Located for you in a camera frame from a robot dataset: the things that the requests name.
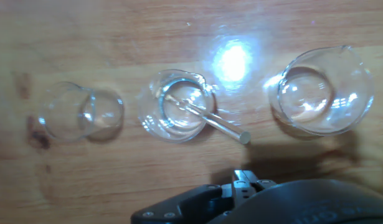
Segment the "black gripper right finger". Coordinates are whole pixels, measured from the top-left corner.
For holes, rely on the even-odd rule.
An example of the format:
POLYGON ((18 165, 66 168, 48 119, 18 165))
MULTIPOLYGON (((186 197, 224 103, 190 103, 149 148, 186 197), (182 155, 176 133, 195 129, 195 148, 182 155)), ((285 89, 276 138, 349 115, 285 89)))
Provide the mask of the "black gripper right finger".
POLYGON ((248 188, 244 189, 244 193, 255 194, 262 190, 274 187, 276 183, 268 179, 259 179, 252 171, 244 171, 246 182, 248 183, 248 188))

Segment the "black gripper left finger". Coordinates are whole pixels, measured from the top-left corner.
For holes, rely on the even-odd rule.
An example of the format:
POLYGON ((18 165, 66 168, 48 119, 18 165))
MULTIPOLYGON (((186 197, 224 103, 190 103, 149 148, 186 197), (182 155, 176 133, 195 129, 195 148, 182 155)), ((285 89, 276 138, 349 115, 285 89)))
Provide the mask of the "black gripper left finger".
POLYGON ((242 170, 234 170, 232 182, 232 196, 234 205, 241 205, 252 195, 249 178, 242 170))

